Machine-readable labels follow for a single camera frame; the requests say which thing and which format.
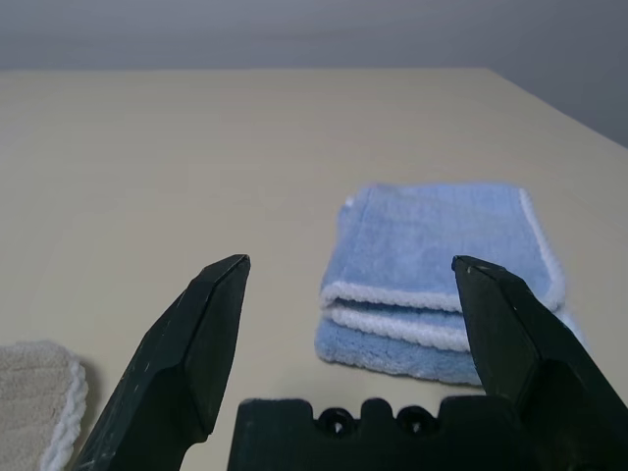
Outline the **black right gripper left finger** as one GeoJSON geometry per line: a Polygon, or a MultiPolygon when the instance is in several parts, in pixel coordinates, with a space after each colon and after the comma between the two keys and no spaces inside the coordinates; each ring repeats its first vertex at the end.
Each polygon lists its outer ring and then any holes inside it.
{"type": "Polygon", "coordinates": [[[205,267],[146,332],[74,464],[178,470],[212,434],[231,373],[250,271],[244,254],[205,267]]]}

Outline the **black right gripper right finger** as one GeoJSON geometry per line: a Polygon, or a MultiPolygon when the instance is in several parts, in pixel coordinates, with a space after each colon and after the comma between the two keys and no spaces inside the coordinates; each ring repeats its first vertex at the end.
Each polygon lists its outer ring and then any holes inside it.
{"type": "Polygon", "coordinates": [[[627,407],[572,331],[505,268],[453,258],[485,392],[508,399],[545,470],[624,470],[627,407]]]}

